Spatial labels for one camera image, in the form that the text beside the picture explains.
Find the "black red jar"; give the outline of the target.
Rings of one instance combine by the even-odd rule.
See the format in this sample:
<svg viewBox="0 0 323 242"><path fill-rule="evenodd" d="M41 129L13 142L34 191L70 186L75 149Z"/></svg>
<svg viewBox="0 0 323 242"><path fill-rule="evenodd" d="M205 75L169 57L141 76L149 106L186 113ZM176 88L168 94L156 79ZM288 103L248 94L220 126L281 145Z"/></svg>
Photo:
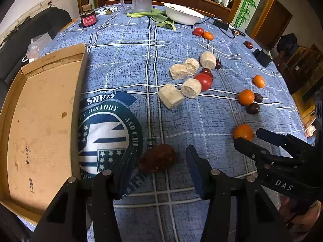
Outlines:
<svg viewBox="0 0 323 242"><path fill-rule="evenodd" d="M78 24L81 28L87 28L97 23L96 13L90 3L82 6L83 12L80 15L81 22Z"/></svg>

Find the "black leather sofa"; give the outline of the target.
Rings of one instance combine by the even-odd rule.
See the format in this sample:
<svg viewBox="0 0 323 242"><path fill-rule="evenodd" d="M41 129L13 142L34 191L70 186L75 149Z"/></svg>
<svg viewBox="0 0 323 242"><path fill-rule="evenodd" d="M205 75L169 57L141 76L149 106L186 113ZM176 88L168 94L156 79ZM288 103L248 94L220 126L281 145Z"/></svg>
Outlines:
<svg viewBox="0 0 323 242"><path fill-rule="evenodd" d="M1 103L18 71L28 64L26 53L31 39L46 33L53 39L71 21L67 11L50 7L32 18L28 17L9 35L1 48Z"/></svg>

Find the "red tomato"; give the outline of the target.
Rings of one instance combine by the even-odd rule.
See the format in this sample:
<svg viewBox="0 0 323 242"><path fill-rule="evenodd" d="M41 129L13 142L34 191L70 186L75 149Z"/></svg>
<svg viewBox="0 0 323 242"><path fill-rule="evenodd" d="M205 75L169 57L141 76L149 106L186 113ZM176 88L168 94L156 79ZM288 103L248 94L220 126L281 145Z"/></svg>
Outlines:
<svg viewBox="0 0 323 242"><path fill-rule="evenodd" d="M197 74L194 78L201 83L201 90L202 91L207 91L212 86L213 80L207 74L200 73L200 74Z"/></svg>
<svg viewBox="0 0 323 242"><path fill-rule="evenodd" d="M198 37L202 37L204 35L204 29L201 27L197 27L193 30L192 34Z"/></svg>

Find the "red date far right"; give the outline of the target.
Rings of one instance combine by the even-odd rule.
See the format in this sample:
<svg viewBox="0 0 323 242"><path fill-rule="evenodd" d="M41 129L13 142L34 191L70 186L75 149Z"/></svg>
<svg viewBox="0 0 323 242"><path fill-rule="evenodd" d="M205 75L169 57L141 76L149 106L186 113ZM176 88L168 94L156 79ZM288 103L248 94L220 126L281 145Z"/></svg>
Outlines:
<svg viewBox="0 0 323 242"><path fill-rule="evenodd" d="M250 50L253 49L253 47L254 47L253 44L250 41L245 41L244 45Z"/></svg>

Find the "green leafy vegetable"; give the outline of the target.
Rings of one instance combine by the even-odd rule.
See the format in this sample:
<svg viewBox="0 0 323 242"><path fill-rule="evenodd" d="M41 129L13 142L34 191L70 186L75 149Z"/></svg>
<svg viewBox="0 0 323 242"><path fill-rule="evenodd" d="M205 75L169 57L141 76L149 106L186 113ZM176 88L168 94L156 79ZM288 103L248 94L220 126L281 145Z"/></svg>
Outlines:
<svg viewBox="0 0 323 242"><path fill-rule="evenodd" d="M173 31L176 31L174 21L167 16L165 10L153 8L150 12L127 13L126 16L130 18L142 18L147 16L155 22L155 25L157 27L172 29Z"/></svg>

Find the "dark plum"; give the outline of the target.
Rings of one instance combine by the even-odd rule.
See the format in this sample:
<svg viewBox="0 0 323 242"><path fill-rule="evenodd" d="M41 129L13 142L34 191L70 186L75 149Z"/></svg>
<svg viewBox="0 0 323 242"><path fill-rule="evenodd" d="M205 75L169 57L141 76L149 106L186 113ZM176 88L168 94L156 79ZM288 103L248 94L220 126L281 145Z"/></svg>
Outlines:
<svg viewBox="0 0 323 242"><path fill-rule="evenodd" d="M246 107L246 112L248 114L256 115L260 112L260 106L258 103L252 103Z"/></svg>

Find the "black small box device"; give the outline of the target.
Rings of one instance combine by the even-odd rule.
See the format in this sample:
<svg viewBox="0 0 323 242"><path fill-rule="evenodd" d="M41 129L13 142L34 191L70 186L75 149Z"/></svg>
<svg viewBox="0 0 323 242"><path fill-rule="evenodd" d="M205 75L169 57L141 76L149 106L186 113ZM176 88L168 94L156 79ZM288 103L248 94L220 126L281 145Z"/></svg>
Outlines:
<svg viewBox="0 0 323 242"><path fill-rule="evenodd" d="M256 58L257 62L263 67L268 67L272 61L272 58L269 55L269 53L263 49L256 49L252 52L252 54Z"/></svg>

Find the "white bowl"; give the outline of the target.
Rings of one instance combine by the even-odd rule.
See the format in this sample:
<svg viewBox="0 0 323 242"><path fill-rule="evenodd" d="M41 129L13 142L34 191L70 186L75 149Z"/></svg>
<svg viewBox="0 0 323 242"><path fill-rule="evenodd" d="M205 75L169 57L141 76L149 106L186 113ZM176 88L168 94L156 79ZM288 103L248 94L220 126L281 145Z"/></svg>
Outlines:
<svg viewBox="0 0 323 242"><path fill-rule="evenodd" d="M192 26L195 25L200 19L204 18L201 13L182 5L164 3L164 6L166 7L167 17L178 24Z"/></svg>

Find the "orange tangerine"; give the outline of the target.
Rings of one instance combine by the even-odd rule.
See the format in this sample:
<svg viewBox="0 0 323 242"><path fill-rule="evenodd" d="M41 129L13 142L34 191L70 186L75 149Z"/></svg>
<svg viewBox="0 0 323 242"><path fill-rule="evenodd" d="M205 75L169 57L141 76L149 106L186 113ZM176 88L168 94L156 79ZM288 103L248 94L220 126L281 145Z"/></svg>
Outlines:
<svg viewBox="0 0 323 242"><path fill-rule="evenodd" d="M253 83L259 88L264 88L265 87L265 80L262 76L260 75L256 75L254 76L254 78L252 79Z"/></svg>
<svg viewBox="0 0 323 242"><path fill-rule="evenodd" d="M212 41L214 39L214 35L211 32L204 32L203 38Z"/></svg>
<svg viewBox="0 0 323 242"><path fill-rule="evenodd" d="M252 128L247 124L241 124L233 130L233 138L244 138L248 141L253 141L254 133Z"/></svg>
<svg viewBox="0 0 323 242"><path fill-rule="evenodd" d="M244 89L239 93L239 103L243 106L249 106L255 100L255 94L250 89Z"/></svg>

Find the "black power adapter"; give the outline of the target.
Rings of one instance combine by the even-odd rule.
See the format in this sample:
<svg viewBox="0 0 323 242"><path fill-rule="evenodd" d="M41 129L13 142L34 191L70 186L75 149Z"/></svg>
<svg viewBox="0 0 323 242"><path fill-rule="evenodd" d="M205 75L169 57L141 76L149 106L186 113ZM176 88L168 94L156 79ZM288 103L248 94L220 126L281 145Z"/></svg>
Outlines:
<svg viewBox="0 0 323 242"><path fill-rule="evenodd" d="M213 25L217 26L220 29L227 30L229 29L229 24L223 22L221 19L214 18L214 23Z"/></svg>

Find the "wrinkled red date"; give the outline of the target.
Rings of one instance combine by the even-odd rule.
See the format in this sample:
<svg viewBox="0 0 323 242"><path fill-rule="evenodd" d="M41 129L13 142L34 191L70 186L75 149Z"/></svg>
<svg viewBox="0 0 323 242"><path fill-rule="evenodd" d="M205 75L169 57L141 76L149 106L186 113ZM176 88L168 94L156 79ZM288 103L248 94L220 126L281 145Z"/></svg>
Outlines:
<svg viewBox="0 0 323 242"><path fill-rule="evenodd" d="M171 168L177 162L177 153L168 144L159 144L147 150L138 159L139 172L156 173Z"/></svg>

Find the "blue plaid tablecloth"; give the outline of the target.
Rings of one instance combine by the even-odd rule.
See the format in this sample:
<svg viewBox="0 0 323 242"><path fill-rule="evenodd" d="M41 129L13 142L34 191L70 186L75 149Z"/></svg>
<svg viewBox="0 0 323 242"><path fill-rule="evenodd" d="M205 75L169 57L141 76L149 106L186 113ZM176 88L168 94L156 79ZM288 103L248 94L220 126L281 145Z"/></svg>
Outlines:
<svg viewBox="0 0 323 242"><path fill-rule="evenodd" d="M245 38L229 38L211 21L202 28L212 41L192 34L193 27L176 25L176 31L157 27L145 16L130 18L121 5L111 15L99 15L88 28L78 24L58 33L42 51L84 43L88 65L83 80L78 143L83 178L108 168L133 142L131 127L140 125L144 150L168 144L177 153L177 163L168 170L138 175L133 191L115 201L115 214L123 241L199 241L208 202L193 187L185 150L194 145L199 155L229 176L255 175L254 163L235 151L232 133L241 124L253 130L265 128L305 140L298 110L286 83L274 64L262 67L248 50ZM179 89L170 67L187 58L198 59L210 51L222 68L212 70L214 81L198 97L186 98L176 108L160 101L165 84ZM260 75L265 87L252 81ZM239 103L239 93L250 89L263 102L260 112L248 114Z"/></svg>

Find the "dark red date small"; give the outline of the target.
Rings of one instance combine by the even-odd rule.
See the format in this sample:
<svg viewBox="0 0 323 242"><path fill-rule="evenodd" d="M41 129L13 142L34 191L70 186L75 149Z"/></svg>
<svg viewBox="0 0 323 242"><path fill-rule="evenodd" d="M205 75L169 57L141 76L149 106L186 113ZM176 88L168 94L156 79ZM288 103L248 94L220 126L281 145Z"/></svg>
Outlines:
<svg viewBox="0 0 323 242"><path fill-rule="evenodd" d="M255 96L254 101L256 103L262 103L263 102L263 97L259 93L254 93L254 96Z"/></svg>

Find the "brown cardboard box tray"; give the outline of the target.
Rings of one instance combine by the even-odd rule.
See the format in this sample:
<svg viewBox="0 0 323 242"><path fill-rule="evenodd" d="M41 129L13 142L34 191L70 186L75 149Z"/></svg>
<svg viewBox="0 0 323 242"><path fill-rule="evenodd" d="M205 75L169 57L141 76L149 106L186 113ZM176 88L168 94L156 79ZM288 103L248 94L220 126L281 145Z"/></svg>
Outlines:
<svg viewBox="0 0 323 242"><path fill-rule="evenodd" d="M70 177L80 177L78 113L88 52L48 53L16 75L1 110L1 204L37 224Z"/></svg>

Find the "clear plastic bag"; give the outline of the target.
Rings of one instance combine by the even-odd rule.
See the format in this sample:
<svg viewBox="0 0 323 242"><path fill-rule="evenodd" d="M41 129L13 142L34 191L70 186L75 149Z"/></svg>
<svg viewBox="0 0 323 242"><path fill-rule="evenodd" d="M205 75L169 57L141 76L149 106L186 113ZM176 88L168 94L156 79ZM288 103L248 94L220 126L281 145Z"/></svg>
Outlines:
<svg viewBox="0 0 323 242"><path fill-rule="evenodd" d="M38 35L31 39L26 52L26 56L22 58L23 63L29 63L39 58L41 51L52 41L47 33Z"/></svg>

